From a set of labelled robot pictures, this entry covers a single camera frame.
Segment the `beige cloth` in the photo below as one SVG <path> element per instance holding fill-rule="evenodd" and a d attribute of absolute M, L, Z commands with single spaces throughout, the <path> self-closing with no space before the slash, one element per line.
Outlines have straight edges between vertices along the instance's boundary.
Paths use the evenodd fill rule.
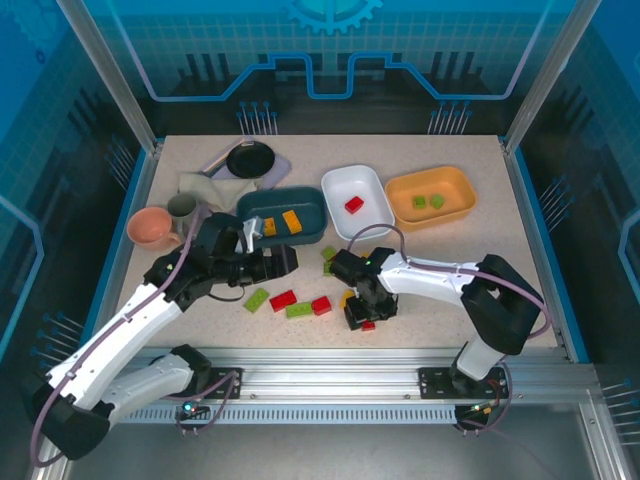
<path fill-rule="evenodd" d="M 262 186 L 262 179 L 230 178 L 213 180 L 199 173 L 181 173 L 178 184 L 180 193 L 190 193 L 208 203 L 214 211 L 235 210 L 240 197 Z"/>

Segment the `red lego brick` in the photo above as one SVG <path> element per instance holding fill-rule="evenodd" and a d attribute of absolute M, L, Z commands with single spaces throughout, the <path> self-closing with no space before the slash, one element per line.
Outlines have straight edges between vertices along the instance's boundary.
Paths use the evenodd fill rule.
<path fill-rule="evenodd" d="M 362 205 L 364 205 L 364 201 L 360 197 L 353 197 L 344 204 L 344 208 L 347 209 L 347 212 L 353 215 L 362 208 Z"/>
<path fill-rule="evenodd" d="M 316 316 L 323 315 L 331 311 L 331 302 L 326 296 L 320 297 L 311 302 L 311 308 L 313 308 L 313 313 L 315 313 Z"/>
<path fill-rule="evenodd" d="M 273 308 L 274 312 L 279 312 L 280 310 L 288 307 L 289 305 L 293 305 L 297 303 L 298 299 L 296 298 L 296 294 L 293 293 L 293 290 L 287 290 L 284 293 L 281 293 L 277 297 L 273 297 L 269 299 L 269 303 L 271 303 L 271 308 Z"/>

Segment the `yellow lego brick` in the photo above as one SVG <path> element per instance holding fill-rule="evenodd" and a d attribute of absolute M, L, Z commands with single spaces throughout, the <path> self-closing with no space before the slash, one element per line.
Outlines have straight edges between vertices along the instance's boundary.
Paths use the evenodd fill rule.
<path fill-rule="evenodd" d="M 273 237 L 276 234 L 276 222 L 273 217 L 264 219 L 264 236 Z"/>
<path fill-rule="evenodd" d="M 353 296 L 355 296 L 355 293 L 353 293 L 353 290 L 347 290 L 346 292 L 344 292 L 344 295 L 342 295 L 342 300 L 340 300 L 340 308 L 344 310 L 344 307 L 347 306 L 347 298 L 350 298 Z"/>
<path fill-rule="evenodd" d="M 302 231 L 302 225 L 300 225 L 300 220 L 298 220 L 296 212 L 294 212 L 293 210 L 289 210 L 284 212 L 282 216 L 292 235 L 300 233 Z"/>

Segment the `gray cup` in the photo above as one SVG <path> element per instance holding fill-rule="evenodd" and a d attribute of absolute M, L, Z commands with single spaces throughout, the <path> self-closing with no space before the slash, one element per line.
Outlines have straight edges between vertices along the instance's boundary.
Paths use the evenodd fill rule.
<path fill-rule="evenodd" d="M 167 203 L 167 211 L 176 225 L 176 232 L 184 240 L 189 233 L 198 200 L 190 193 L 179 193 Z"/>

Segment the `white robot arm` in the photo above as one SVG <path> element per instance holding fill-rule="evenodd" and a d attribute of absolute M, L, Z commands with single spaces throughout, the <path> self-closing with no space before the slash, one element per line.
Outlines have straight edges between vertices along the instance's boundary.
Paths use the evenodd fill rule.
<path fill-rule="evenodd" d="M 453 381 L 457 378 L 461 383 L 466 379 L 482 381 L 504 356 L 518 355 L 540 313 L 521 295 L 471 274 L 478 271 L 540 298 L 496 255 L 487 255 L 479 263 L 447 264 L 404 257 L 389 248 L 376 248 L 366 259 L 341 250 L 331 266 L 331 273 L 356 290 L 356 296 L 348 299 L 345 307 L 352 330 L 361 328 L 365 321 L 387 320 L 396 315 L 398 294 L 435 298 L 464 308 L 477 332 L 452 366 Z"/>
<path fill-rule="evenodd" d="M 213 214 L 203 222 L 182 268 L 166 290 L 157 294 L 174 270 L 181 247 L 155 261 L 131 299 L 80 350 L 46 375 L 34 373 L 24 379 L 22 395 L 33 422 L 55 390 L 61 388 L 44 417 L 42 432 L 65 456 L 75 460 L 86 455 L 118 419 L 141 406 L 170 394 L 205 390 L 211 365 L 188 345 L 174 348 L 140 371 L 119 378 L 117 375 L 155 333 L 208 295 L 213 285 L 260 283 L 298 267 L 291 247 L 273 246 L 271 256 L 254 249 L 258 231 L 259 224 L 253 219 L 243 224 L 231 215 Z M 244 232 L 250 235 L 248 242 Z M 90 355 L 78 365 L 89 350 Z"/>

